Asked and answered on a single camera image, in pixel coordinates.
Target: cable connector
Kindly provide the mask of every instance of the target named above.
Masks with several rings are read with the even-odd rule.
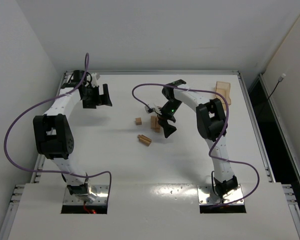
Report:
[[[98,87],[99,86],[98,79],[100,79],[101,77],[100,74],[96,72],[96,73],[92,73],[91,76],[92,76],[92,81],[91,81],[92,86]]]
[[[282,82],[284,78],[285,78],[285,74],[282,73],[282,75],[278,79],[278,82],[279,83]]]
[[[152,113],[152,112],[155,112],[155,113],[157,113],[157,114],[159,114],[159,115],[162,114],[160,108],[159,108],[157,105],[153,104],[153,103],[151,103],[151,104],[145,106],[144,108],[145,108],[145,111],[146,111],[148,114],[150,114],[150,113]]]

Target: wooden block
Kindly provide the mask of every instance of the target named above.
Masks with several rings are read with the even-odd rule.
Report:
[[[158,121],[159,121],[159,118],[156,117],[156,119],[155,119],[155,129],[154,129],[154,131],[157,132],[157,133],[161,132],[161,126],[160,126],[160,124],[159,124]]]
[[[229,105],[231,105],[231,98],[230,98],[230,89],[231,89],[231,84],[228,82],[221,82],[217,81],[216,86],[215,86],[215,91],[219,94],[221,94],[227,101]],[[219,95],[215,95],[218,99],[221,100],[223,109],[226,110],[225,102]]]
[[[135,125],[142,125],[142,120],[141,120],[140,117],[137,117],[137,118],[135,119]]]
[[[149,146],[152,143],[152,140],[144,135],[138,135],[138,139],[146,146]]]
[[[157,116],[151,116],[151,129],[155,129],[157,118]]]

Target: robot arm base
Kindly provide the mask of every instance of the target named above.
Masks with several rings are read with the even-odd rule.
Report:
[[[64,182],[67,183],[65,176],[62,174]],[[92,188],[89,182],[89,179],[85,179],[84,184],[81,185],[67,185],[70,195],[76,196],[78,199],[87,202],[93,203],[97,197],[96,188]]]
[[[218,181],[216,178],[214,178],[214,180],[215,180],[215,191],[220,198],[222,198],[222,196],[227,194],[229,191],[234,190],[238,187],[238,181],[236,179],[236,176],[233,176],[232,179],[228,181],[223,181],[222,183]]]

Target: black cable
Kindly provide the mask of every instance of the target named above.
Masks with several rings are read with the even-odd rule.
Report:
[[[89,75],[90,78],[91,78],[90,81],[86,80],[86,81],[88,82],[88,86],[92,86],[92,79],[93,79],[93,78],[92,78],[92,75],[91,75],[89,72],[86,72],[86,74]]]
[[[110,198],[110,191],[112,187],[112,174],[110,171],[107,171],[110,176],[110,182],[109,182],[109,191],[108,191],[108,197],[106,198],[106,208],[109,206],[109,198]]]
[[[214,171],[211,172],[211,182],[212,182],[212,190],[213,190],[213,193],[216,195],[216,196],[219,196],[218,194],[216,194],[215,190],[214,190],[214,179],[213,179],[213,173]]]
[[[70,78],[69,78],[69,83],[71,82],[71,78],[73,77],[73,74],[74,74],[74,73],[72,73],[72,75],[71,75]]]
[[[272,90],[272,92],[270,93],[270,95],[268,96],[268,98],[264,101],[264,104],[262,105],[261,110],[259,111],[258,115],[256,116],[256,119],[257,119],[257,120],[258,120],[260,114],[262,113],[262,111],[263,111],[265,105],[266,105],[267,102],[269,101],[270,97],[272,96],[272,94],[274,93],[276,87],[279,85],[280,82],[281,82],[281,81],[278,81],[278,82],[276,83],[274,89]]]

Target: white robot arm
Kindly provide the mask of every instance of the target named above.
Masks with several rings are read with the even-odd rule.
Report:
[[[61,87],[59,94],[66,94],[75,88],[83,77],[84,71],[75,70],[69,80]],[[86,172],[72,158],[74,139],[67,119],[74,106],[82,100],[84,109],[96,109],[96,106],[112,106],[108,86],[103,85],[103,95],[99,94],[99,87],[90,75],[90,81],[85,77],[83,84],[77,90],[55,100],[53,105],[43,115],[33,119],[37,150],[51,159],[61,171],[86,176]],[[92,192],[88,178],[63,174],[63,180],[71,195],[86,202],[93,202],[96,193]]]
[[[183,80],[174,81],[168,85],[189,89],[189,86]],[[208,100],[197,92],[170,87],[164,87],[162,93],[168,99],[168,102],[159,111],[156,109],[154,111],[158,114],[158,123],[163,127],[165,137],[168,138],[176,131],[176,127],[170,125],[168,121],[176,121],[173,115],[179,106],[185,103],[196,112],[198,131],[211,149],[224,126],[225,113],[221,101],[217,98]],[[225,134],[226,131],[213,149],[212,156],[228,159]],[[230,190],[237,188],[237,179],[229,162],[213,157],[212,161],[215,173],[215,190],[218,196],[222,197]]]

